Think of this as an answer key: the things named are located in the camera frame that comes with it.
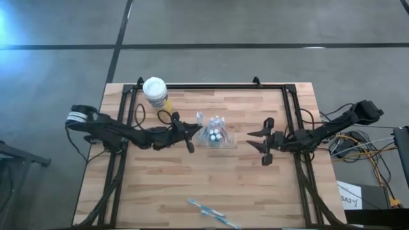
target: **butcher block tabletop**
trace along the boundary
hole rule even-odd
[[[314,120],[320,121],[313,85],[309,82],[295,85],[300,107],[311,111]],[[122,89],[123,84],[107,84],[100,112],[117,118]],[[246,140],[263,141],[247,133],[261,130],[267,117],[275,120],[273,130],[286,128],[281,90],[168,89],[168,92],[173,111],[179,112],[181,121],[196,123],[197,111],[203,113],[204,123],[211,117],[224,117],[227,129],[234,134],[234,142],[228,149],[211,149],[198,145],[195,136],[196,150],[192,154],[187,151],[184,141],[161,151],[139,149],[130,143],[116,227],[228,227],[213,217],[202,216],[200,209],[189,204],[188,199],[226,214],[228,220],[242,227],[305,226],[291,153],[272,150],[273,163],[261,166],[262,155],[246,143]],[[125,106],[124,121],[127,120],[129,101]],[[293,122],[297,124],[291,95],[289,101]],[[144,128],[165,126],[158,120],[142,90],[138,91],[136,103],[146,108]],[[308,114],[302,115],[304,120],[311,120]],[[142,119],[141,109],[138,109],[137,116]],[[89,157],[102,150],[101,144],[93,145]],[[74,224],[84,220],[101,198],[108,162],[109,153],[104,153],[87,165]],[[336,217],[345,222],[327,151],[315,152],[313,168],[319,195]],[[112,200],[113,195],[106,220],[111,216]],[[309,205],[314,222],[311,199]]]

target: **gray floor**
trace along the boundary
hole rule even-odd
[[[126,0],[0,0],[0,45],[114,44]],[[399,1],[135,0],[124,43],[409,42]],[[14,229],[66,227],[84,162],[63,129],[72,104],[99,107],[113,50],[0,50],[0,140],[51,157],[34,166]],[[313,82],[320,109],[373,100],[377,125],[407,125],[409,49],[123,50],[114,82]],[[372,139],[391,130],[364,128]],[[83,153],[81,135],[73,140]],[[396,151],[386,153],[395,195],[409,206]],[[371,164],[334,164],[337,179],[376,185]]]

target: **toothbrush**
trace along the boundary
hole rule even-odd
[[[241,229],[241,228],[242,228],[241,226],[238,226],[237,224],[234,224],[234,223],[232,223],[232,222],[226,220],[225,218],[222,218],[222,217],[213,215],[213,214],[209,213],[209,212],[206,211],[206,210],[201,210],[201,213],[202,213],[203,215],[208,215],[208,216],[214,217],[214,218],[216,218],[217,220],[219,220],[220,222],[222,222],[223,224],[228,225],[228,226],[230,226],[230,227],[232,227],[232,228],[234,228],[234,229]]]
[[[214,213],[214,215],[218,215],[218,216],[220,216],[220,217],[225,217],[225,214],[220,213],[220,212],[218,212],[218,211],[216,211],[216,210],[213,210],[213,209],[211,209],[211,208],[209,208],[209,207],[207,207],[207,206],[205,206],[205,205],[201,205],[201,204],[197,203],[197,202],[196,202],[195,200],[193,200],[193,199],[189,199],[189,203],[190,203],[190,204],[193,204],[194,206],[197,206],[198,208],[200,208],[200,209],[202,209],[202,210],[206,210],[206,211],[209,212],[209,213]]]

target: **wooden table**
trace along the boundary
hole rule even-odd
[[[312,84],[296,86],[301,108],[311,111],[315,121],[319,121]],[[107,85],[100,112],[117,117],[122,88],[123,84]],[[246,143],[262,141],[247,132],[260,130],[269,116],[275,119],[274,129],[285,129],[286,114],[279,90],[172,89],[169,96],[182,121],[195,123],[197,111],[202,111],[207,120],[216,115],[225,117],[228,129],[235,133],[235,145],[231,149],[196,145],[196,152],[189,154],[184,142],[162,151],[141,150],[130,144],[117,227],[227,227],[212,217],[201,216],[199,209],[187,203],[188,199],[225,213],[242,227],[305,226],[293,156],[273,151],[273,164],[261,166],[262,156]],[[142,91],[138,92],[137,103],[147,110],[143,127],[163,126]],[[307,114],[303,117],[310,120]],[[93,146],[90,156],[101,150],[102,145]],[[108,162],[107,153],[87,166],[74,223],[82,221],[100,199]],[[315,153],[313,167],[320,196],[345,222],[334,169],[326,151]],[[309,203],[314,216],[311,199]],[[108,206],[107,219],[110,214]]]

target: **concrete floor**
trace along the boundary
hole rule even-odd
[[[0,0],[0,45],[115,44],[126,0]],[[135,0],[123,43],[409,42],[409,15],[384,0]],[[0,140],[51,157],[36,165],[13,229],[71,224],[84,162],[68,142],[72,104],[99,107],[113,50],[0,50]],[[373,100],[376,125],[407,125],[409,49],[123,50],[114,82],[312,82],[320,110]],[[372,139],[391,130],[363,128]],[[89,146],[79,134],[83,153]],[[409,206],[396,151],[386,153],[395,195]],[[337,179],[377,185],[371,164],[334,164]]]

